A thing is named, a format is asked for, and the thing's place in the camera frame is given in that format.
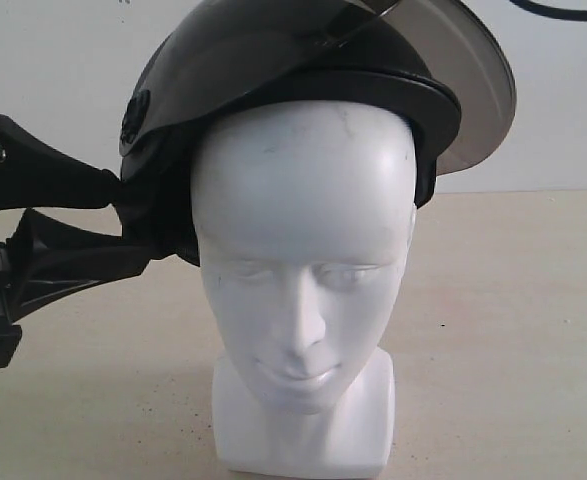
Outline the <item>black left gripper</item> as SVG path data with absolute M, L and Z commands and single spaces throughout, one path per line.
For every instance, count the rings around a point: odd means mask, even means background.
M 0 210 L 29 208 L 6 242 L 10 274 L 7 304 L 0 278 L 0 369 L 10 364 L 22 339 L 22 328 L 11 319 L 139 276 L 152 259 L 143 245 L 67 225 L 30 207 L 100 209 L 114 203 L 121 189 L 110 170 L 48 146 L 0 114 Z

